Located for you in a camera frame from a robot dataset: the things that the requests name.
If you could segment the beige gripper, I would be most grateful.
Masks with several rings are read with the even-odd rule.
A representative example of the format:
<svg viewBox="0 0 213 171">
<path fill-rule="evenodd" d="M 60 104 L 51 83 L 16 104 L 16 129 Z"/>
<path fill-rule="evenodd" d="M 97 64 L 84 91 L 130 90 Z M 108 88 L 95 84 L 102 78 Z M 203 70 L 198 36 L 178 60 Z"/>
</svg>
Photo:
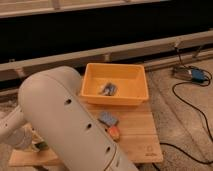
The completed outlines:
<svg viewBox="0 0 213 171">
<path fill-rule="evenodd" d="M 33 134 L 28 128 L 20 128 L 13 131 L 7 138 L 6 143 L 17 150 L 27 149 L 32 144 Z"/>
</svg>

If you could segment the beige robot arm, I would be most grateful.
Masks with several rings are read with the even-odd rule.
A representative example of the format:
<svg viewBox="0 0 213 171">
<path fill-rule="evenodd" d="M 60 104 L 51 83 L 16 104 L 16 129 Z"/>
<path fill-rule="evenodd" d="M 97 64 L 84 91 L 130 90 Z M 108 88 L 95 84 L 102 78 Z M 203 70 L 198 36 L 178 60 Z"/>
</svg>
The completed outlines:
<svg viewBox="0 0 213 171">
<path fill-rule="evenodd" d="M 62 66 L 23 81 L 18 106 L 0 119 L 0 143 L 24 149 L 30 123 L 70 171 L 138 171 L 78 99 L 82 78 Z"/>
</svg>

